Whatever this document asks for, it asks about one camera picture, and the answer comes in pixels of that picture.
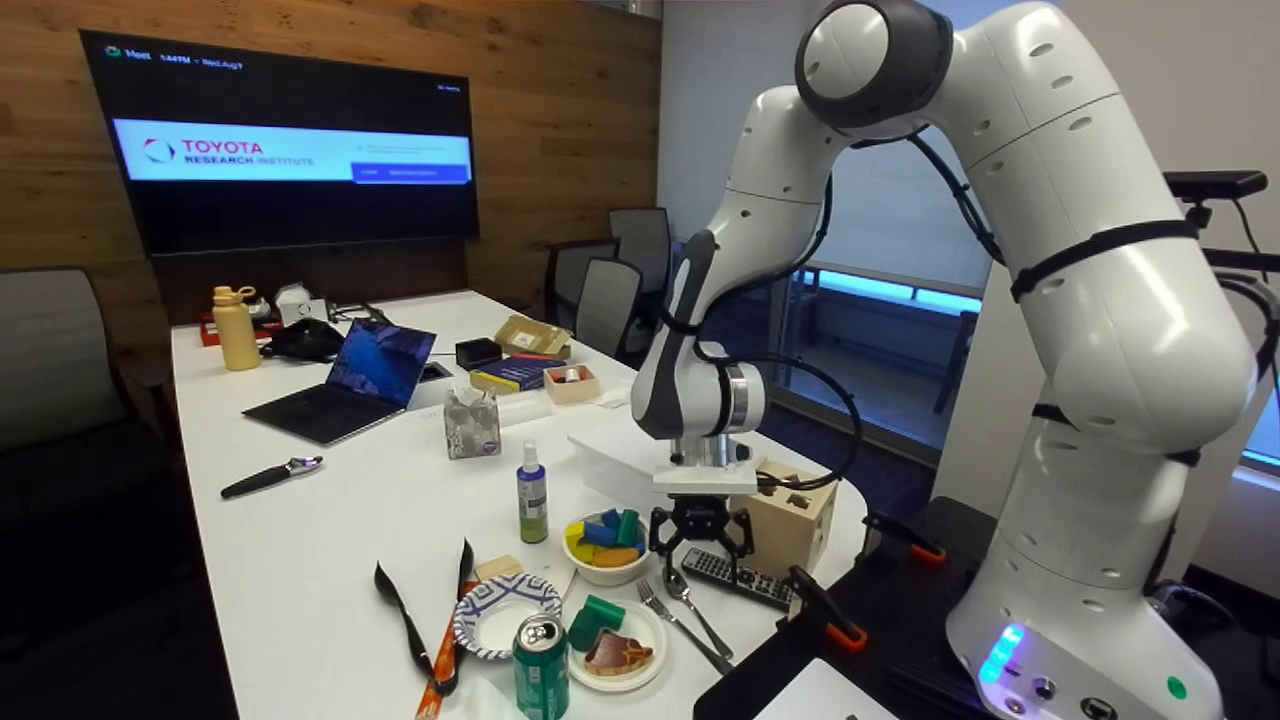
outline conference table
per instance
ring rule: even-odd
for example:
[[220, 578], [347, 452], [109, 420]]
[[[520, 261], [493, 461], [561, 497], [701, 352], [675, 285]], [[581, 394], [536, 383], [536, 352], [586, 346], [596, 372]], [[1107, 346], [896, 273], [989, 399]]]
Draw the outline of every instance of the conference table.
[[[602, 375], [602, 399], [554, 406], [544, 394], [520, 394], [500, 406], [505, 438], [495, 455], [450, 461], [446, 399], [450, 383], [465, 383], [453, 349], [495, 337], [516, 313], [481, 294], [383, 302], [375, 309], [392, 325], [436, 332], [432, 361], [453, 375], [420, 383], [406, 413], [328, 447], [246, 420], [253, 406], [320, 383], [328, 365], [263, 361], [253, 372], [223, 372], [220, 349], [206, 349], [195, 325], [174, 328], [174, 387], [199, 554], [246, 720], [408, 720], [418, 713], [424, 675], [408, 661], [401, 618], [372, 586], [375, 565], [401, 586], [418, 630], [436, 653], [453, 618], [465, 539], [477, 559], [514, 558], [525, 574], [547, 578], [569, 611], [590, 594], [627, 606], [636, 588], [571, 579], [558, 531], [602, 507], [642, 507], [649, 516], [649, 507], [669, 503], [636, 461], [636, 452], [666, 447], [627, 420], [633, 369], [571, 346], [571, 356]], [[744, 442], [756, 455], [819, 472], [767, 438]], [[544, 543], [520, 543], [516, 530], [525, 443], [536, 443], [547, 467]], [[220, 500], [223, 486], [287, 455], [324, 455], [324, 472]], [[864, 514], [864, 497], [840, 486], [831, 531], [813, 565], [819, 586], [854, 569], [864, 543]], [[737, 656], [777, 633], [781, 611], [763, 606], [713, 586], [691, 586], [691, 595]], [[569, 718], [687, 718], [720, 673], [672, 630], [666, 630], [666, 649], [660, 673], [636, 694], [606, 696], [571, 683]], [[520, 718], [514, 666], [470, 656], [446, 718]]]

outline laptop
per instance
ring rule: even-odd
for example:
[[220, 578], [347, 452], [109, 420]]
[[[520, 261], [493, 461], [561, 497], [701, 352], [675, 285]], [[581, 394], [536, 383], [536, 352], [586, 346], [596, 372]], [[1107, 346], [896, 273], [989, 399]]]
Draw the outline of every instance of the laptop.
[[395, 325], [356, 321], [324, 383], [248, 408], [248, 420], [337, 443], [408, 408], [436, 337]]

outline paper plate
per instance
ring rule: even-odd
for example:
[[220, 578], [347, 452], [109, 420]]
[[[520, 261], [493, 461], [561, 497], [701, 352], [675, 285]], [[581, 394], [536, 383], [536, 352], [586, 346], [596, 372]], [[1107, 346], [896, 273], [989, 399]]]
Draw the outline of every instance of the paper plate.
[[561, 618], [561, 594], [540, 578], [493, 578], [453, 618], [456, 640], [481, 661], [509, 661], [529, 618]]
[[627, 618], [625, 618], [625, 630], [617, 630], [617, 638], [633, 638], [642, 640], [646, 649], [651, 649], [651, 661], [642, 668], [642, 673], [627, 673], [627, 675], [596, 675], [590, 673], [590, 653], [576, 653], [569, 649], [569, 675], [593, 694], [636, 694], [646, 689], [669, 661], [669, 630], [660, 618], [651, 618], [651, 607], [646, 606], [621, 606]]

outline soda can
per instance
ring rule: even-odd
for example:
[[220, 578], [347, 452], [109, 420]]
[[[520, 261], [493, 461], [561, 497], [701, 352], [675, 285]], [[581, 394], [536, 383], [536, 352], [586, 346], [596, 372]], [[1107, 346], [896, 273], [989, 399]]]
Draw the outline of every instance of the soda can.
[[558, 618], [529, 618], [516, 633], [516, 706], [529, 720], [569, 713], [569, 638]]

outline wall-mounted monitor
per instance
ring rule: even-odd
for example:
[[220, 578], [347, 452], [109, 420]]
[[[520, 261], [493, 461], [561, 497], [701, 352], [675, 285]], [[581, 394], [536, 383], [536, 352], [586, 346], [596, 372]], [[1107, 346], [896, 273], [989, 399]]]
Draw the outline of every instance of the wall-mounted monitor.
[[82, 32], [151, 261], [477, 242], [465, 77]]

